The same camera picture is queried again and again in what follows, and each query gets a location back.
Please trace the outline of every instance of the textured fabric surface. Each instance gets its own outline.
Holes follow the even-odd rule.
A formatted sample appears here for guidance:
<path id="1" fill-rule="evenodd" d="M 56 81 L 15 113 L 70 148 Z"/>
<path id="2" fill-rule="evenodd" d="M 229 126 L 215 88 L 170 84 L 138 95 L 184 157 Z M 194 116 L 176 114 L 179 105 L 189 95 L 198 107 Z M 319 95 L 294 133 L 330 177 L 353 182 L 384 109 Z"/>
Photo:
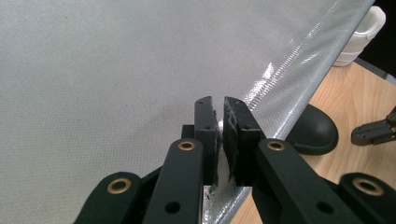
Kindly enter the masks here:
<path id="1" fill-rule="evenodd" d="M 2 1 L 0 222 L 73 222 L 105 176 L 162 165 L 207 95 L 284 138 L 372 3 Z M 248 192 L 219 171 L 207 223 Z"/>

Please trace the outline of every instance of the white container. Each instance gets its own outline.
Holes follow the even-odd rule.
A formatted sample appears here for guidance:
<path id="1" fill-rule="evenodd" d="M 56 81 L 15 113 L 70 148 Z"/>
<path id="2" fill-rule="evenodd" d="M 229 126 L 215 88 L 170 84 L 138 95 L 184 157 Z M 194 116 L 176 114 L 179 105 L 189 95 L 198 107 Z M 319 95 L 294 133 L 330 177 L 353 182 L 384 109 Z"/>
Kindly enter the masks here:
<path id="1" fill-rule="evenodd" d="M 380 7 L 371 7 L 361 24 L 350 37 L 334 66 L 345 66 L 352 63 L 384 26 L 386 15 Z"/>

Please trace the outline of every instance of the wooden floor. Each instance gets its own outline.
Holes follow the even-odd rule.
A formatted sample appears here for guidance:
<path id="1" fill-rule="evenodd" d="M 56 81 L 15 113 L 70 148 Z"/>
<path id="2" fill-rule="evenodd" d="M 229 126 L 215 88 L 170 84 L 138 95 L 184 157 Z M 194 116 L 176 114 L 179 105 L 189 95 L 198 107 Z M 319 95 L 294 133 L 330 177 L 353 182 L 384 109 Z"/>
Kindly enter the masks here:
<path id="1" fill-rule="evenodd" d="M 396 141 L 377 146 L 357 147 L 350 133 L 364 123 L 384 119 L 396 106 L 396 87 L 352 63 L 333 67 L 310 101 L 336 124 L 337 148 L 324 156 L 303 156 L 315 171 L 338 183 L 345 173 L 374 175 L 396 189 Z M 232 223 L 262 223 L 249 195 Z"/>

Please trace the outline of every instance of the round hole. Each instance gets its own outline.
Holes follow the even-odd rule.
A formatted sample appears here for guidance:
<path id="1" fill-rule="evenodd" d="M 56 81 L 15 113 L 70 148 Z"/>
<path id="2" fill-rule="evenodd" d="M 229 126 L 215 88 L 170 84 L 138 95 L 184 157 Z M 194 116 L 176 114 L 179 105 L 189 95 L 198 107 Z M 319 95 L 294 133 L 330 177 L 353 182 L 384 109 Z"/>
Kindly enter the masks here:
<path id="1" fill-rule="evenodd" d="M 275 151 L 281 151 L 285 149 L 285 146 L 280 142 L 269 142 L 267 143 L 267 146 Z"/>
<path id="2" fill-rule="evenodd" d="M 324 213 L 327 214 L 333 214 L 334 213 L 334 209 L 332 208 L 331 205 L 329 205 L 328 203 L 324 203 L 324 202 L 318 202 L 317 203 L 317 208 Z"/>
<path id="3" fill-rule="evenodd" d="M 170 202 L 165 206 L 165 211 L 170 214 L 174 214 L 180 210 L 180 203 Z"/>
<path id="4" fill-rule="evenodd" d="M 352 181 L 353 185 L 363 193 L 373 195 L 373 196 L 381 196 L 384 194 L 384 190 L 376 184 L 374 181 L 364 178 L 355 178 Z"/>
<path id="5" fill-rule="evenodd" d="M 190 151 L 195 148 L 195 144 L 193 142 L 181 142 L 178 144 L 178 148 L 185 151 Z"/>
<path id="6" fill-rule="evenodd" d="M 118 178 L 111 181 L 110 184 L 107 185 L 107 192 L 111 194 L 121 194 L 127 191 L 132 185 L 131 180 L 127 178 Z"/>

